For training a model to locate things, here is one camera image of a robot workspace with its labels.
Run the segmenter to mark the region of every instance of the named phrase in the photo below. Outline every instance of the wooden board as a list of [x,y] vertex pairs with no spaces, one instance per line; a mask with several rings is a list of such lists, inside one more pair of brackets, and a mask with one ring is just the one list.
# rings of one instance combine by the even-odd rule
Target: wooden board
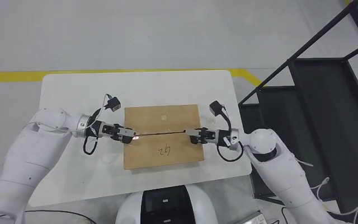
[[[125,108],[125,127],[137,134],[180,132],[200,128],[197,105]],[[140,136],[124,146],[124,169],[204,160],[202,145],[190,143],[184,133]]]

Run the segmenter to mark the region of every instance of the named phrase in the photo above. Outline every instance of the gray floor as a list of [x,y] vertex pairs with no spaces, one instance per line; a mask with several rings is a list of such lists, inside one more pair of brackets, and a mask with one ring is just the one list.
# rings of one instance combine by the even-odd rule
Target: gray floor
[[[248,68],[264,79],[344,7],[343,0],[21,1],[0,2],[0,71]],[[358,46],[350,18],[303,56],[340,57]],[[358,57],[351,60],[358,74]],[[233,78],[238,101],[254,87]],[[291,85],[287,70],[270,85]],[[38,109],[41,82],[0,83],[0,165]],[[253,97],[248,102],[255,102]],[[280,206],[252,198],[249,176],[199,183],[219,223],[256,210],[273,222]],[[114,223],[127,195],[41,207]],[[27,214],[27,223],[77,223],[67,214]],[[295,223],[289,217],[289,223]]]

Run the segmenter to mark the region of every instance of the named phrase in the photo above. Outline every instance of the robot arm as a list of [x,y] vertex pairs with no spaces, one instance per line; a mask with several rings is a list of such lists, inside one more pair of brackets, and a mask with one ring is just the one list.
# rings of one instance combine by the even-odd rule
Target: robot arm
[[[119,101],[111,98],[104,108],[115,111]],[[72,136],[110,137],[130,143],[135,136],[131,129],[96,120],[93,114],[70,116],[62,109],[43,108],[24,127],[6,156],[0,175],[0,223],[24,223],[24,211],[35,188],[59,161]]]
[[[217,101],[210,104],[214,116],[224,116],[223,109],[224,106]],[[185,133],[193,144],[215,143],[241,153],[245,151],[262,180],[286,205],[298,224],[345,223],[326,212],[312,193],[305,172],[294,154],[273,130],[258,129],[245,134],[242,129],[231,128],[229,122],[228,126],[229,130],[200,128],[186,130]]]

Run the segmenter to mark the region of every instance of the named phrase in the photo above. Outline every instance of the white sticker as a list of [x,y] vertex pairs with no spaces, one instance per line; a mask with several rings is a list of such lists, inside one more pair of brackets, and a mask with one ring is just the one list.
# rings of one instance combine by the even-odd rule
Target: white sticker
[[231,144],[230,144],[230,142],[229,142],[229,140],[228,140],[227,137],[224,137],[224,142],[226,143],[226,145],[227,145],[228,147],[231,146]]
[[97,135],[96,130],[95,130],[92,126],[90,126],[90,129],[91,129],[91,131],[93,132],[93,134],[95,134],[95,136],[97,137],[98,135]]

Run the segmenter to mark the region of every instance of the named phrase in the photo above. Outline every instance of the black shelf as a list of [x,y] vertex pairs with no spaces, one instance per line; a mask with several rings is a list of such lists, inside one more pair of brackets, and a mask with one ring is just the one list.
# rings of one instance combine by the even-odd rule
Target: black shelf
[[[245,104],[240,106],[240,115],[245,133],[251,133],[256,129],[266,128],[259,104]],[[254,196],[273,197],[275,194],[266,186],[256,169],[252,166],[251,182]]]
[[[320,184],[328,174],[317,153],[295,87],[263,87],[257,96],[265,124],[280,136],[296,158],[314,165],[302,165],[309,185]],[[323,186],[319,194],[322,200],[334,199],[329,184]]]
[[296,59],[289,64],[338,206],[358,205],[358,82],[344,59]]
[[[322,187],[320,196],[335,198],[341,212],[358,206],[358,82],[348,62],[358,55],[358,49],[352,46],[355,50],[343,58],[298,57],[347,15],[355,18],[357,13],[358,0],[353,0],[238,104],[245,131],[252,131],[258,124],[255,115],[244,111],[255,107],[245,108],[244,103],[257,94],[260,104],[255,113],[260,112],[262,125],[274,129],[298,159],[314,164],[313,170],[304,167],[311,186],[328,174],[330,187]],[[286,67],[295,87],[265,87]],[[252,176],[256,178],[256,174],[253,171]],[[253,181],[258,199],[282,204],[264,197],[270,193],[255,183],[260,182]]]

